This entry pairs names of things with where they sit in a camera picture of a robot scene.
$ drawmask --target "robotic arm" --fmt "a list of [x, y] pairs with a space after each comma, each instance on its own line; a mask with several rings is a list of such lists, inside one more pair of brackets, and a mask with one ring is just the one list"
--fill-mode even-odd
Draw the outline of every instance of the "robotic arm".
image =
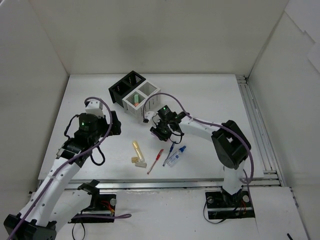
[[103, 104], [98, 100], [85, 102], [86, 113], [77, 116], [78, 130], [74, 133], [74, 137], [68, 136], [69, 139], [59, 149], [53, 166], [39, 189], [18, 215], [9, 214], [5, 219], [4, 226], [10, 234], [8, 239], [53, 240], [57, 232], [77, 213], [96, 204], [96, 195], [99, 195], [99, 189], [96, 188], [99, 182], [96, 180], [82, 184], [72, 195], [72, 199], [56, 203], [86, 159], [92, 157], [90, 149], [99, 142], [101, 137], [107, 135], [110, 125], [108, 136], [121, 133], [121, 122], [116, 112], [110, 112], [112, 123], [109, 125], [102, 108]]
[[[213, 142], [217, 156], [223, 166], [225, 166], [222, 191], [226, 192], [230, 197], [240, 191], [242, 188], [240, 178], [243, 175], [248, 152], [235, 136], [225, 129], [196, 122], [183, 111], [179, 114], [172, 112], [167, 105], [161, 108], [157, 112], [157, 115], [159, 116], [159, 120], [154, 123], [155, 126], [151, 127], [150, 131], [161, 141], [171, 139], [172, 135], [182, 138], [184, 134], [190, 134]], [[144, 122], [148, 122], [153, 119], [154, 114], [150, 114], [149, 112], [145, 117]], [[218, 124], [237, 133], [245, 141], [249, 149], [251, 149], [247, 138], [234, 121], [229, 120], [226, 123]]]

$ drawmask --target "green object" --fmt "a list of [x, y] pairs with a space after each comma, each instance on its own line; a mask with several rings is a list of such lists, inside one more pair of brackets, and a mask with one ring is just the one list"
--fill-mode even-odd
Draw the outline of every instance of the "green object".
[[139, 95], [138, 95], [138, 94], [135, 94], [135, 95], [134, 95], [134, 103], [135, 103], [135, 104], [138, 104], [138, 103], [139, 103]]

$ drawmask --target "red pen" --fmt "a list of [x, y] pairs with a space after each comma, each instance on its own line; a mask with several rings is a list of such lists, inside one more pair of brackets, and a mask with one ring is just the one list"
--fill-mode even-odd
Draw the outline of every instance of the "red pen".
[[149, 174], [151, 172], [151, 170], [154, 168], [154, 166], [156, 165], [156, 162], [159, 160], [163, 151], [164, 151], [163, 149], [160, 150], [160, 152], [158, 153], [158, 155], [155, 158], [154, 163], [152, 164], [152, 166], [150, 167], [150, 169], [148, 170], [148, 172], [146, 174]]

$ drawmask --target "white tabletop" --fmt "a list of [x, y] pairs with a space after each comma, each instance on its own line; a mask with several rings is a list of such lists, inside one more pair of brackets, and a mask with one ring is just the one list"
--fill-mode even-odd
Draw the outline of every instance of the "white tabletop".
[[[71, 196], [66, 191], [64, 196]], [[213, 225], [203, 217], [205, 190], [120, 191], [115, 215], [131, 213], [114, 223], [85, 224], [90, 240], [307, 240], [295, 201], [288, 187], [252, 187], [255, 218], [230, 219]], [[56, 239], [72, 239], [73, 224], [66, 224]], [[75, 239], [82, 239], [80, 224]]]
[[[112, 103], [108, 88], [123, 76], [122, 74], [70, 76], [38, 179], [43, 180], [48, 174], [58, 149], [66, 141], [63, 133], [67, 124], [75, 114], [85, 112], [84, 100], [87, 97], [100, 97], [112, 110], [116, 110], [118, 119], [122, 123], [122, 133], [119, 136], [106, 138], [101, 144], [106, 157], [104, 165], [96, 166], [88, 159], [74, 176], [74, 180], [97, 179], [112, 182], [223, 178], [223, 165], [217, 157], [213, 143], [190, 135], [185, 135], [180, 144], [187, 146], [181, 160], [174, 167], [162, 167], [171, 143], [152, 136], [149, 131], [150, 124], [137, 123], [136, 119], [125, 113], [122, 107]], [[163, 93], [177, 97], [194, 117], [217, 123], [234, 120], [252, 146], [254, 177], [264, 176], [235, 75], [142, 74], [142, 76], [161, 88]], [[173, 99], [162, 96], [159, 108], [166, 104], [172, 111], [181, 112]], [[78, 121], [74, 120], [69, 134], [72, 135], [78, 127]], [[133, 140], [137, 140], [140, 145], [147, 162], [146, 169], [135, 167], [131, 163], [131, 157], [136, 155], [132, 147]], [[160, 149], [164, 149], [163, 155], [150, 175], [147, 175]], [[93, 152], [95, 160], [99, 162], [101, 157], [98, 151]], [[246, 160], [245, 169], [250, 172], [249, 159]]]

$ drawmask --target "yellow tube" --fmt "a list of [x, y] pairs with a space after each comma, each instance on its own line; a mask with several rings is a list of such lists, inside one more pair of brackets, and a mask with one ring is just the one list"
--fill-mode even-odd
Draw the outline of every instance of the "yellow tube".
[[140, 147], [139, 147], [137, 141], [133, 141], [133, 142], [132, 142], [132, 145], [133, 145], [133, 148], [134, 148], [134, 150], [135, 150], [135, 152], [136, 152], [136, 155], [137, 155], [138, 158], [139, 158], [139, 161], [140, 161], [140, 162], [144, 162], [144, 161], [145, 161], [145, 158], [144, 158], [144, 156], [143, 156], [143, 154], [142, 154], [142, 152], [141, 152], [141, 150], [140, 150]]

